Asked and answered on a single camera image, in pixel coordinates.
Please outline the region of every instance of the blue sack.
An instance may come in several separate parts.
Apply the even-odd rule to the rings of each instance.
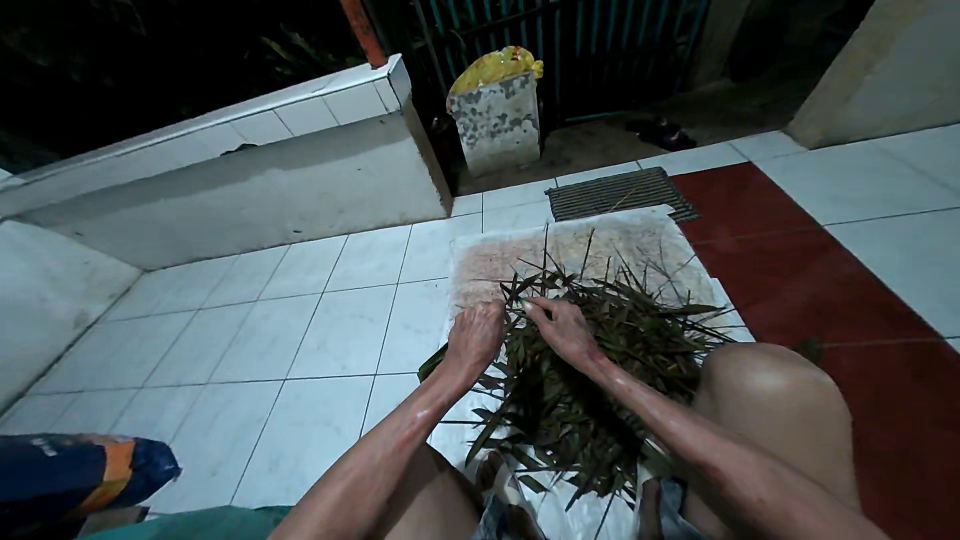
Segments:
[[[133,506],[179,475],[170,447],[150,439],[0,436],[0,532]]]

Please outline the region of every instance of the green cloth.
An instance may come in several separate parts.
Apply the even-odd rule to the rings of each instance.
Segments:
[[[105,530],[84,540],[265,540],[291,506],[264,506],[257,509],[218,506],[182,512],[136,525]]]

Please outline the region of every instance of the tiled floor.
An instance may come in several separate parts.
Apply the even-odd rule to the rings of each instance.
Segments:
[[[826,344],[868,515],[898,538],[960,535],[958,133],[813,152],[756,135],[462,197],[443,221],[153,272],[0,432],[170,443],[184,473],[148,501],[156,512],[294,503],[443,342],[451,238],[536,227],[552,221],[549,187],[663,166],[703,215],[682,228],[746,321],[739,333]],[[482,405],[471,398],[447,420]],[[456,464],[467,435],[443,424],[431,442]]]

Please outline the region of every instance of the metal gate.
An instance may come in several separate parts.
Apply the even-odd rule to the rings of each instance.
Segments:
[[[708,0],[412,0],[414,20],[374,16],[380,25],[415,26],[404,52],[413,54],[418,64],[413,69],[440,98],[478,57],[522,45],[544,63],[538,86],[544,119],[563,125],[676,93],[707,5]]]

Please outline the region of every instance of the knee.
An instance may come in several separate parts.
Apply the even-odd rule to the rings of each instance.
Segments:
[[[701,385],[711,391],[778,394],[802,388],[840,395],[833,379],[799,354],[770,343],[733,343],[704,359]]]

